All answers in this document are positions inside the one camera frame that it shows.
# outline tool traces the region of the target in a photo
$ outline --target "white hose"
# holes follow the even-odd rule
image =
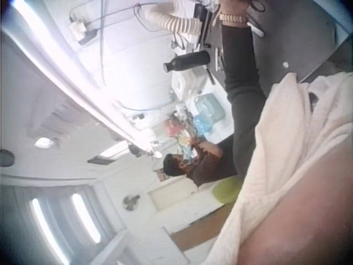
[[[202,22],[198,18],[179,18],[171,13],[178,8],[177,2],[156,4],[145,11],[146,19],[160,28],[175,33],[199,35]]]

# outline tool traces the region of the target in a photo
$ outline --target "green stool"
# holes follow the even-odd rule
[[[212,194],[220,203],[234,203],[242,189],[243,182],[244,180],[238,176],[225,178],[213,188]]]

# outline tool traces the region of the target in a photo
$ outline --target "gold watch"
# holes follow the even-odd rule
[[[228,21],[239,24],[246,24],[248,22],[248,18],[246,15],[228,15],[228,14],[220,14],[220,21]]]

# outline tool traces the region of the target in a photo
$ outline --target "ceiling vent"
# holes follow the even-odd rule
[[[89,121],[90,116],[74,101],[47,88],[36,98],[27,133],[33,139],[44,137],[58,144]]]

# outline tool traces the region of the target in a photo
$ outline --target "white towel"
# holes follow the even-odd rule
[[[311,111],[309,93],[318,97]],[[298,84],[289,73],[273,86],[255,129],[248,174],[204,265],[236,264],[240,245],[281,198],[352,133],[353,74]]]

